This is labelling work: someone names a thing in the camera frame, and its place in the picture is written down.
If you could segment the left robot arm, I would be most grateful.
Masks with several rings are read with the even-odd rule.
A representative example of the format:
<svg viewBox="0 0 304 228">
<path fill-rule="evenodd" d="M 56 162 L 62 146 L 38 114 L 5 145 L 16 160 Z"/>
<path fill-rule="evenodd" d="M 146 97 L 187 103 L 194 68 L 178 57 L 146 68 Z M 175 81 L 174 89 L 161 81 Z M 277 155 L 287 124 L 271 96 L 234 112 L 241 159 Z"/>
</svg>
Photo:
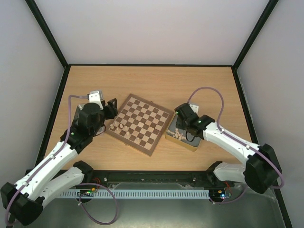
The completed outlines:
<svg viewBox="0 0 304 228">
<path fill-rule="evenodd" d="M 54 149 L 33 170 L 16 183 L 5 183 L 1 199 L 6 214 L 11 214 L 22 225 L 34 222 L 43 209 L 62 192 L 74 186 L 100 186 L 92 182 L 93 168 L 78 161 L 65 173 L 58 175 L 61 168 L 87 147 L 106 120 L 117 114 L 117 100 L 108 102 L 100 98 L 89 102 L 76 112 L 75 119 L 68 116 L 68 128 Z"/>
</svg>

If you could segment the black aluminium frame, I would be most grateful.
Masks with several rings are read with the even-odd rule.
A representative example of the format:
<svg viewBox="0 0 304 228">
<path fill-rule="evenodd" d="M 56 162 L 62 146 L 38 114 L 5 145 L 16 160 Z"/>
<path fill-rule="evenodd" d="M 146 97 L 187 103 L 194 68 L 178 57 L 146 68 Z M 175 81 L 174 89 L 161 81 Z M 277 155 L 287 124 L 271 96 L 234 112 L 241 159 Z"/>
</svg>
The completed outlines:
<svg viewBox="0 0 304 228">
<path fill-rule="evenodd" d="M 242 109 L 244 112 L 244 116 L 247 122 L 247 127 L 249 130 L 249 134 L 251 137 L 251 140 L 253 142 L 258 142 L 257 135 L 253 126 L 252 122 L 252 117 L 251 114 L 249 113 L 249 107 L 247 105 L 247 101 L 245 101 L 245 95 L 244 91 L 237 73 L 238 68 L 240 67 L 242 61 L 244 60 L 245 56 L 249 52 L 250 48 L 252 47 L 253 43 L 255 42 L 258 34 L 262 30 L 264 24 L 267 22 L 269 16 L 271 15 L 272 11 L 275 9 L 275 6 L 277 5 L 278 1 L 277 0 L 270 0 L 265 9 L 263 10 L 261 16 L 259 17 L 255 27 L 253 28 L 252 32 L 250 33 L 250 36 L 248 37 L 245 45 L 243 46 L 242 50 L 240 51 L 235 63 L 233 65 L 206 65 L 206 64 L 87 64 L 88 66 L 120 66 L 120 67 L 230 67 L 232 69 L 232 74 L 235 80 L 235 84 L 237 87 L 239 99 L 242 105 Z M 38 155 L 36 162 L 41 161 L 45 151 L 46 151 L 46 146 L 49 142 L 51 130 L 53 128 L 54 122 L 55 122 L 55 117 L 58 112 L 59 108 L 59 103 L 60 99 L 63 95 L 64 88 L 66 86 L 67 78 L 68 78 L 68 73 L 70 71 L 71 66 L 73 64 L 69 64 L 62 51 L 60 50 L 59 45 L 56 42 L 56 39 L 54 38 L 51 30 L 49 29 L 49 26 L 47 22 L 45 21 L 38 5 L 34 0 L 27 0 L 26 4 L 28 5 L 28 8 L 30 9 L 32 15 L 35 17 L 36 22 L 39 24 L 41 30 L 43 31 L 46 39 L 48 40 L 50 46 L 52 47 L 54 53 L 56 54 L 60 64 L 64 68 L 64 72 L 62 74 L 62 78 L 60 81 L 60 85 L 57 91 L 57 95 L 52 107 L 52 111 L 50 114 L 50 118 L 46 127 L 46 131 L 44 133 L 44 137 L 41 143 L 41 147 L 39 149 Z"/>
</svg>

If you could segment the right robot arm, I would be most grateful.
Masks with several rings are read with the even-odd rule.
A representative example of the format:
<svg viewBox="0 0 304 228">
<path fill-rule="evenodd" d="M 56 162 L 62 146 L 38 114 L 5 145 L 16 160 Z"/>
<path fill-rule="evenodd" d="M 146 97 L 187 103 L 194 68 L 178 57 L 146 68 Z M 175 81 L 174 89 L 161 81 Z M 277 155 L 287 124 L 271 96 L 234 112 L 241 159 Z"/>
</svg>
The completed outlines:
<svg viewBox="0 0 304 228">
<path fill-rule="evenodd" d="M 258 145 L 246 141 L 229 132 L 213 118 L 199 117 L 190 104 L 183 103 L 175 108 L 176 127 L 190 133 L 194 138 L 201 138 L 214 143 L 232 154 L 242 164 L 220 163 L 207 174 L 208 183 L 218 186 L 222 181 L 245 183 L 253 191 L 263 194 L 282 176 L 275 150 L 269 144 Z"/>
</svg>

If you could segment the gold tin tray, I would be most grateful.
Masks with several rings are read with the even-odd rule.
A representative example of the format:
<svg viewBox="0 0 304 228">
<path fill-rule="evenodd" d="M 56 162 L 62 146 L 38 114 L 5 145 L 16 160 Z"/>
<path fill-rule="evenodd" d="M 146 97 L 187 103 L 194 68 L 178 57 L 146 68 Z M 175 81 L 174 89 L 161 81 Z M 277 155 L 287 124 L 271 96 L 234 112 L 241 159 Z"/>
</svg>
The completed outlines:
<svg viewBox="0 0 304 228">
<path fill-rule="evenodd" d="M 178 129 L 176 127 L 176 122 L 177 122 L 177 115 L 175 115 L 173 118 L 172 118 L 172 121 L 171 123 L 169 124 L 169 126 L 167 127 L 167 130 L 170 130 L 170 131 L 175 131 L 175 129 Z M 187 150 L 189 151 L 196 151 L 200 145 L 200 142 L 201 142 L 201 139 L 199 137 L 195 138 L 193 141 L 191 141 L 193 139 L 193 136 L 190 134 L 190 133 L 187 133 L 186 134 L 186 131 L 185 130 L 182 130 L 182 129 L 178 129 L 180 133 L 183 133 L 183 135 L 186 137 L 185 140 L 178 140 L 178 139 L 175 139 L 171 136 L 169 136 L 167 134 L 167 130 L 165 132 L 165 138 L 181 147 L 184 147 L 186 148 Z"/>
</svg>

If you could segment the wooden chess board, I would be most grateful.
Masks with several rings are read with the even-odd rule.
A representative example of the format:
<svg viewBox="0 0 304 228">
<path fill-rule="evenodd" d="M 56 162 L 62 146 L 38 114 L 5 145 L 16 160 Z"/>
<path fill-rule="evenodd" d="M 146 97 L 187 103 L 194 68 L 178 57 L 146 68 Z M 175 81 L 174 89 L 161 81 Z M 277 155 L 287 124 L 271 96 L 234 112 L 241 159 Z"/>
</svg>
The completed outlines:
<svg viewBox="0 0 304 228">
<path fill-rule="evenodd" d="M 129 94 L 118 109 L 118 115 L 106 127 L 106 133 L 134 149 L 152 156 L 161 136 L 164 134 L 173 117 L 173 111 L 163 106 L 143 99 L 137 95 Z M 117 122 L 123 128 L 116 132 Z"/>
</svg>

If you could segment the pink tin tray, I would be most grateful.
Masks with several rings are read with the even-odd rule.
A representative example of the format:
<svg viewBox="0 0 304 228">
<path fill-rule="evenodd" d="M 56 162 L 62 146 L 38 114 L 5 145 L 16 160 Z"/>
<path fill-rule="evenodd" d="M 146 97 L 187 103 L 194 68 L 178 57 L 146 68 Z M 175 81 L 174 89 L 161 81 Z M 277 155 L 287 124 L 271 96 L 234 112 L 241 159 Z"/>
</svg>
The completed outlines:
<svg viewBox="0 0 304 228">
<path fill-rule="evenodd" d="M 89 136 L 97 136 L 105 131 L 105 114 L 96 103 L 87 103 L 77 107 L 72 128 Z"/>
</svg>

